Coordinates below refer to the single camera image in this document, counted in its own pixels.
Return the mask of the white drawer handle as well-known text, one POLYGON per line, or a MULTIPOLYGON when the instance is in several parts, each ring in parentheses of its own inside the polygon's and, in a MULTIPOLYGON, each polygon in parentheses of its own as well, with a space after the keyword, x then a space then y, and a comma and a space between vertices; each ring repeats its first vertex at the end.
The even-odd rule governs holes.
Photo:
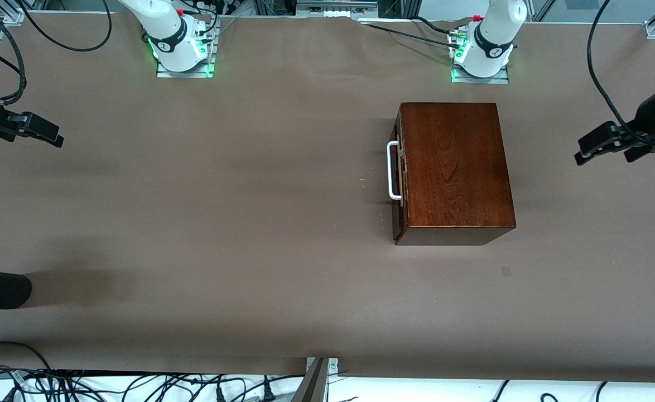
POLYGON ((397 155, 399 155, 399 141, 392 140, 386 144, 386 167, 388 175, 388 196, 393 201, 402 202, 402 194, 399 191, 396 191, 396 176, 394 175, 394 170, 392 168, 392 150, 396 150, 397 155))

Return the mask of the light wood drawer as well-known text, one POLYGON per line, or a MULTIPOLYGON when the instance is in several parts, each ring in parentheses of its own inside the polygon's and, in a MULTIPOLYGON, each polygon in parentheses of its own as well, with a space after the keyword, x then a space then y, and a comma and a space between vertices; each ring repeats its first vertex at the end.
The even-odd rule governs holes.
POLYGON ((408 199, 407 199, 407 163, 404 150, 404 133, 402 129, 402 105, 399 107, 396 122, 392 128, 391 141, 397 141, 396 146, 389 150, 392 162, 393 190, 401 199, 392 202, 392 237, 394 244, 398 244, 402 234, 408 227, 408 199))

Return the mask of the dark brown wooden cabinet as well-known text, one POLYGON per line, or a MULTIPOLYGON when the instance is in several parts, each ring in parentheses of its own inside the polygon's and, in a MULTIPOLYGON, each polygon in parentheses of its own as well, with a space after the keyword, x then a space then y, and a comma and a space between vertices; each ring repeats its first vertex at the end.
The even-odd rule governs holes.
POLYGON ((402 103, 408 227, 397 245, 486 245, 516 229, 495 103, 402 103))

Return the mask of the brown paper table cover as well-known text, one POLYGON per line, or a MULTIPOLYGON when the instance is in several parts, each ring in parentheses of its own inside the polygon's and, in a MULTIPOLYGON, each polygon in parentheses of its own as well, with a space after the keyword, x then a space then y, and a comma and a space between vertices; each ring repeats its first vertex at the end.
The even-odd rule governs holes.
POLYGON ((610 118, 584 23, 521 29, 507 85, 348 18, 246 18, 215 76, 160 79, 129 12, 81 54, 12 34, 0 271, 38 283, 0 341, 62 369, 655 382, 655 156, 575 165, 610 118), (476 247, 391 239, 384 146, 403 102, 498 107, 517 227, 476 247))

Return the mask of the grey metal box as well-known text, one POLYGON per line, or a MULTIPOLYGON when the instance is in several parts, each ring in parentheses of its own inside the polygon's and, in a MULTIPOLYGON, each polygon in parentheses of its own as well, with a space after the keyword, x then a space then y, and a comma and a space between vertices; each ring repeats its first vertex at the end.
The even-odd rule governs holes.
POLYGON ((295 15, 378 18, 378 0, 296 0, 295 15))

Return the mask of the silver mounting plate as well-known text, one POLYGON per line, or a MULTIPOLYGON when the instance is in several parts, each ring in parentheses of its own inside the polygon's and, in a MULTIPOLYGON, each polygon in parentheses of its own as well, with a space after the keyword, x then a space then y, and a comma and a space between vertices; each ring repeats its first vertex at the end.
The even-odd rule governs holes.
POLYGON ((315 357, 308 358, 306 363, 306 379, 317 378, 318 381, 328 382, 331 377, 338 376, 339 362, 337 358, 315 357))

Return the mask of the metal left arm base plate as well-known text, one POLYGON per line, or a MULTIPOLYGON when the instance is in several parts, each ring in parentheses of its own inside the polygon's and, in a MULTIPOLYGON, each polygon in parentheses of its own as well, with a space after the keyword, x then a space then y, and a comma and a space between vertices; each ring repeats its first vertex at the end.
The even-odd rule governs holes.
POLYGON ((499 66, 499 70, 491 76, 482 77, 474 75, 467 69, 467 66, 464 65, 465 59, 467 59, 470 54, 477 54, 481 51, 481 48, 470 42, 472 28, 472 25, 463 25, 455 30, 451 30, 449 33, 447 42, 457 46, 456 48, 449 50, 451 81, 453 83, 469 84, 508 84, 509 77, 507 65, 509 62, 509 54, 513 51, 513 46, 509 47, 504 56, 499 56, 495 59, 479 56, 477 61, 480 62, 480 64, 475 65, 473 62, 470 64, 470 68, 477 72, 489 72, 492 70, 493 65, 499 66))

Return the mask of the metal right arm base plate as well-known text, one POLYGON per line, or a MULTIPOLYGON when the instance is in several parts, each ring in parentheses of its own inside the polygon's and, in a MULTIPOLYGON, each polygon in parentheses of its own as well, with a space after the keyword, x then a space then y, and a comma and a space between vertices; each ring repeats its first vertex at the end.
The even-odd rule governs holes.
POLYGON ((190 16, 182 16, 183 21, 187 21, 189 28, 186 38, 179 43, 177 48, 169 56, 160 56, 160 52, 152 44, 152 56, 157 61, 156 76, 164 78, 211 78, 214 75, 215 64, 217 61, 219 33, 222 30, 220 21, 210 21, 207 23, 202 20, 189 21, 190 16), (190 69, 184 71, 174 71, 164 64, 170 62, 170 66, 188 66, 189 61, 196 64, 190 69))

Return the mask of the grey metal post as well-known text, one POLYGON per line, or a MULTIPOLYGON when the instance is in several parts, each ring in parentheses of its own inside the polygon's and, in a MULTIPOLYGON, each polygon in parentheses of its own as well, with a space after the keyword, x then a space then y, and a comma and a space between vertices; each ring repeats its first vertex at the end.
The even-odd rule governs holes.
POLYGON ((330 358, 313 358, 290 402, 326 402, 330 358))

